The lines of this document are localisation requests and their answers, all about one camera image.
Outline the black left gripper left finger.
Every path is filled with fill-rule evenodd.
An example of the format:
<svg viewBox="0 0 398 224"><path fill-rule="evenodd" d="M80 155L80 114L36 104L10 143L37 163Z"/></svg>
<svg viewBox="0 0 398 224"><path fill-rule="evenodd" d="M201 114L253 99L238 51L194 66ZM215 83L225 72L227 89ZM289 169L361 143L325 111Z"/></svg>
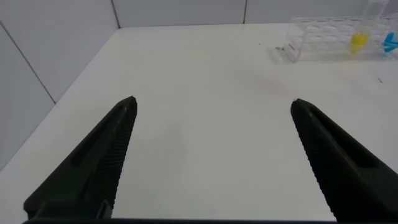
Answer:
<svg viewBox="0 0 398 224"><path fill-rule="evenodd" d="M111 218L136 116L133 96L117 103L24 202L28 218Z"/></svg>

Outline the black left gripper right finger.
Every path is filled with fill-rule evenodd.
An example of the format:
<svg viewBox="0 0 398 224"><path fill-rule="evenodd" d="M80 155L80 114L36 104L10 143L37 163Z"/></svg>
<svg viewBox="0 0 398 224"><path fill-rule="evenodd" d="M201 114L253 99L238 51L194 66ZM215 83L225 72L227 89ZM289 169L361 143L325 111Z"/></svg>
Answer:
<svg viewBox="0 0 398 224"><path fill-rule="evenodd" d="M397 221L397 173L315 105L297 99L290 113L336 220Z"/></svg>

